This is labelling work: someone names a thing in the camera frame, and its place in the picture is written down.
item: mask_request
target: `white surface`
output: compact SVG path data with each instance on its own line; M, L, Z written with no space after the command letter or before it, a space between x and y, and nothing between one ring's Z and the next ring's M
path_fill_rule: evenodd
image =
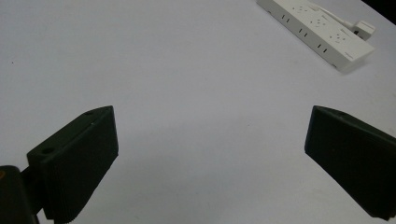
M374 48L306 0L258 0L257 3L335 68L345 71Z
M253 0L0 0L0 164L114 105L120 156L76 224L396 223L304 154L313 105L396 135L396 27L315 2L377 27L365 64L340 74Z

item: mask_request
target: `outlet socket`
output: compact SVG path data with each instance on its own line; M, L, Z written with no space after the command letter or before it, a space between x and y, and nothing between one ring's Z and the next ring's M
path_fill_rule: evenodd
M338 70L363 60L374 48L306 0L257 0L280 23Z

